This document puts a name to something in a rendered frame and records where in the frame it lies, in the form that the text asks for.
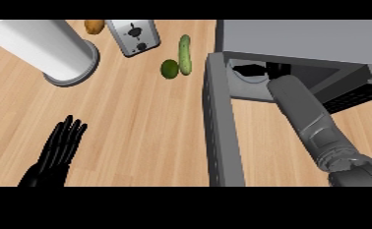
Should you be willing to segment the brown potato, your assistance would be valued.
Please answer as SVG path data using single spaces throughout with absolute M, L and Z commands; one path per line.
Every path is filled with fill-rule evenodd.
M 99 34 L 105 28 L 103 20 L 85 20 L 84 27 L 88 34 Z

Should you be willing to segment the silver toaster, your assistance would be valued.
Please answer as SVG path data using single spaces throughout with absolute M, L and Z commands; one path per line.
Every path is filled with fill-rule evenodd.
M 138 55 L 161 43 L 153 20 L 107 20 L 106 26 L 125 57 Z

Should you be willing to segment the grey microwave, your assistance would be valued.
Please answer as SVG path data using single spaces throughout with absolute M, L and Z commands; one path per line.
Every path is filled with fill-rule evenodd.
M 291 65 L 330 113 L 372 101 L 372 21 L 218 20 L 215 51 L 224 55 L 230 96 L 270 102 L 267 80 L 246 83 L 233 66 Z

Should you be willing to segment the grey microwave door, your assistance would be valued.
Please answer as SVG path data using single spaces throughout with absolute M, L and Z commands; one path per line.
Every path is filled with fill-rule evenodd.
M 239 146 L 224 55 L 211 53 L 205 62 L 202 111 L 211 187 L 243 187 Z

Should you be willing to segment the white paper towel roll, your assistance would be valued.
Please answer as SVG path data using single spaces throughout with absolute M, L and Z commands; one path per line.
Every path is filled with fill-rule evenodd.
M 65 20 L 0 20 L 0 46 L 43 72 L 54 86 L 78 85 L 99 66 L 99 49 Z

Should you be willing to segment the green avocado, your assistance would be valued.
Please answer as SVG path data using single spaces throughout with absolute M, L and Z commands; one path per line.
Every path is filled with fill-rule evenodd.
M 159 67 L 159 72 L 161 75 L 167 79 L 174 79 L 178 74 L 178 64 L 174 60 L 168 59 L 162 62 L 161 67 Z

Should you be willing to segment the green cucumber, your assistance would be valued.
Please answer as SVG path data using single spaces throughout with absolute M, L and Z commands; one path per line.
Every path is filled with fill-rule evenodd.
M 184 76 L 192 72 L 192 60 L 190 60 L 190 37 L 183 34 L 178 41 L 178 68 Z

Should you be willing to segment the white microwave turntable plate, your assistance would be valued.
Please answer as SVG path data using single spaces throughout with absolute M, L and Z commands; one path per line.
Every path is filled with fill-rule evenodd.
M 268 78 L 265 68 L 257 64 L 233 66 L 231 70 L 237 77 L 249 84 L 260 84 Z

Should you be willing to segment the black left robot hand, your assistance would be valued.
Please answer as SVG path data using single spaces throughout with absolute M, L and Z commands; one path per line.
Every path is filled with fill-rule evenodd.
M 45 140 L 37 163 L 29 167 L 19 187 L 60 188 L 65 184 L 69 164 L 78 149 L 87 124 L 68 115 Z

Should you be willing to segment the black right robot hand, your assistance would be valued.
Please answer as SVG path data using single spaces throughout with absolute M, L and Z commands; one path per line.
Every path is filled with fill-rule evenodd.
M 277 79 L 282 76 L 291 74 L 291 65 L 279 63 L 265 63 L 265 66 L 257 64 L 234 66 L 231 68 L 237 71 L 245 77 L 268 76 L 268 79 Z

